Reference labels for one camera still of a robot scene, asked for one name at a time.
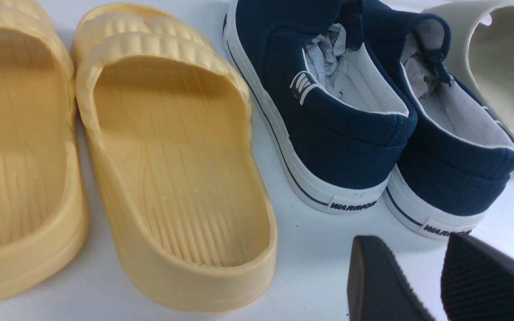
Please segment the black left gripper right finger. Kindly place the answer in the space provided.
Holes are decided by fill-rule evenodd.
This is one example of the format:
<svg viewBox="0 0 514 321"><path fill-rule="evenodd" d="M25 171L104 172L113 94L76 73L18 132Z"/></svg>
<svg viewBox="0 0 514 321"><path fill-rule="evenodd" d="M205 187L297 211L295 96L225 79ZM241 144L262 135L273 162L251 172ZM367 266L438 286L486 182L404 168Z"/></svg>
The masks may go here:
<svg viewBox="0 0 514 321"><path fill-rule="evenodd" d="M451 321L514 321L514 258L473 236L450 236L441 301Z"/></svg>

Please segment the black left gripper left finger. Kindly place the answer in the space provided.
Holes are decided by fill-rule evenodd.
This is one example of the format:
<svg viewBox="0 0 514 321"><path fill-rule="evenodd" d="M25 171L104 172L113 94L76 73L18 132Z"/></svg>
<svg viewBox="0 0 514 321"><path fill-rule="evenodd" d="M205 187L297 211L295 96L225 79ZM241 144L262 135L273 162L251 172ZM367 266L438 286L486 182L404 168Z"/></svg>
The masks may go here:
<svg viewBox="0 0 514 321"><path fill-rule="evenodd" d="M347 285L351 321L433 321L387 244L375 235L353 239Z"/></svg>

